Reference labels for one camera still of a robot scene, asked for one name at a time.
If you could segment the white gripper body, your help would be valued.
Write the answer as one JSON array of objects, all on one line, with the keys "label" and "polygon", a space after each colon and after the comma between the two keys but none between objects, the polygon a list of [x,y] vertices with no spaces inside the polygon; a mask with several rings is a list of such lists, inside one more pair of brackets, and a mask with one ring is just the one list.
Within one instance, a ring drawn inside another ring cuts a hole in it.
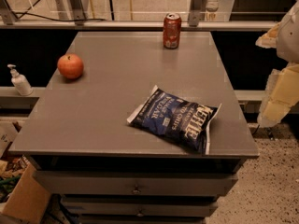
[{"label": "white gripper body", "polygon": [[299,1],[293,5],[280,22],[277,55],[289,63],[299,63]]}]

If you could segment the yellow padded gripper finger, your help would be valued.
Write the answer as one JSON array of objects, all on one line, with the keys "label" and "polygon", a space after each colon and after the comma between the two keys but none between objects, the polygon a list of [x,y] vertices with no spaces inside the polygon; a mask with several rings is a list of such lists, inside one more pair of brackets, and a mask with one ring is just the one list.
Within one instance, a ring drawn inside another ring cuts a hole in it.
[{"label": "yellow padded gripper finger", "polygon": [[269,128],[279,124],[299,102],[299,64],[288,63],[281,71],[273,69],[268,77],[258,124]]},{"label": "yellow padded gripper finger", "polygon": [[265,34],[260,36],[256,40],[255,45],[264,49],[275,49],[277,47],[279,26],[280,22],[278,22],[275,26],[269,29]]}]

